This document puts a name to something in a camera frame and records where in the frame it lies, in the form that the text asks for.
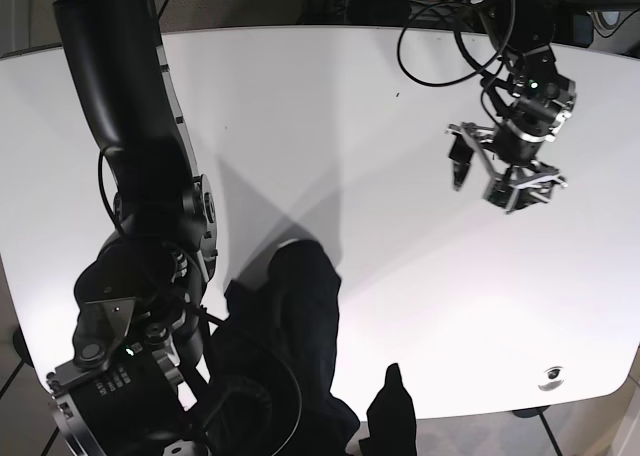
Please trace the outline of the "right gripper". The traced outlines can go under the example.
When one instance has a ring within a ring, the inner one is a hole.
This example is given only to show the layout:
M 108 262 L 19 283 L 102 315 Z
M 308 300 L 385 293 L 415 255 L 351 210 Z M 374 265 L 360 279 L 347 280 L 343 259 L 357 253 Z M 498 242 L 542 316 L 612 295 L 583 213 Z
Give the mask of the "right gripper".
M 73 359 L 47 377 L 56 425 L 73 454 L 209 454 L 204 431 L 179 399 L 180 385 L 203 381 L 199 332 L 78 326 L 73 345 Z

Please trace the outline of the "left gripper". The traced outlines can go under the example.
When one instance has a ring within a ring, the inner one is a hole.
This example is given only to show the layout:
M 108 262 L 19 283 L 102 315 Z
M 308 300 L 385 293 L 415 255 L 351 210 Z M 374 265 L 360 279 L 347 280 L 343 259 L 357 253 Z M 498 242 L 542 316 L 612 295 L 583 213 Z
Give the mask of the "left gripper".
M 448 127 L 454 137 L 449 151 L 453 189 L 462 188 L 471 159 L 477 157 L 488 184 L 504 174 L 511 177 L 511 185 L 520 190 L 519 206 L 549 203 L 553 190 L 565 188 L 567 181 L 557 167 L 542 162 L 538 153 L 556 139 L 572 116 L 575 82 L 564 76 L 538 82 L 526 77 L 502 80 L 492 75 L 481 84 L 498 119 L 492 127 L 471 122 Z

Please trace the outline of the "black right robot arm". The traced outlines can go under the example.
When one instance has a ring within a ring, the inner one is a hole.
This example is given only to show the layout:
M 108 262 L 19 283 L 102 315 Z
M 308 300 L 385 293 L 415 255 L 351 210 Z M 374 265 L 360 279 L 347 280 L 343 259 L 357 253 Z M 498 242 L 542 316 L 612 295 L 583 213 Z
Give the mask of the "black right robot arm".
M 79 101 L 116 194 L 113 234 L 78 277 L 73 358 L 49 373 L 77 455 L 207 455 L 199 304 L 216 223 L 172 86 L 153 0 L 53 0 Z

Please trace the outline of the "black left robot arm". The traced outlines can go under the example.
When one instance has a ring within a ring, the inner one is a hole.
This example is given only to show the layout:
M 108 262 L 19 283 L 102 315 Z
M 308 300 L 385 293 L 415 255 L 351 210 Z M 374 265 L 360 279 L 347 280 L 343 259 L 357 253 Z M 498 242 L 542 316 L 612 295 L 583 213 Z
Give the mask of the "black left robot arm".
M 453 186 L 461 189 L 477 157 L 489 176 L 483 195 L 489 203 L 507 213 L 548 203 L 554 188 L 567 182 L 537 154 L 544 143 L 556 139 L 576 102 L 574 81 L 556 68 L 554 21 L 543 0 L 469 1 L 508 76 L 501 79 L 483 68 L 467 51 L 461 33 L 454 33 L 464 59 L 479 71 L 481 95 L 490 99 L 495 113 L 491 127 L 470 122 L 449 126 Z

